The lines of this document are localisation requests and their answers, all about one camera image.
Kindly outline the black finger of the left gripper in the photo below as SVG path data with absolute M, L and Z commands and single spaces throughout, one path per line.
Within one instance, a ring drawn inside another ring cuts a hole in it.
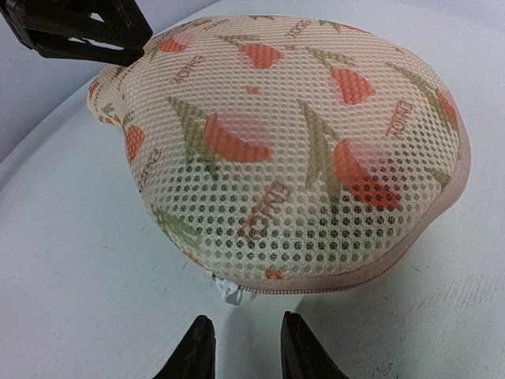
M 44 58 L 101 62 L 116 66 L 130 66 L 144 55 L 144 50 L 124 48 L 115 50 L 91 43 L 71 41 L 68 38 L 35 32 L 29 35 L 26 46 Z
M 1 14 L 23 43 L 145 43 L 153 34 L 135 1 L 2 1 Z

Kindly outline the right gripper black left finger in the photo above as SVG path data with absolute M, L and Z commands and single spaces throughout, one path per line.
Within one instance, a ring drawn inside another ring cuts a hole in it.
M 199 315 L 153 379 L 215 379 L 215 329 Z

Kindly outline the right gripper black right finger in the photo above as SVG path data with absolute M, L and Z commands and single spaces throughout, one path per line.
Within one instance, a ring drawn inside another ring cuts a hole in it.
M 299 313 L 284 313 L 280 348 L 284 379 L 347 379 Z

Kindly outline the floral mesh laundry bag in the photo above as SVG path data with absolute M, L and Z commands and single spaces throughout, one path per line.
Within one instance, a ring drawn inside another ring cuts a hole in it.
M 189 259 L 242 290 L 337 291 L 394 265 L 462 195 L 470 144 L 413 52 L 332 21 L 200 18 L 105 66 L 87 104 Z

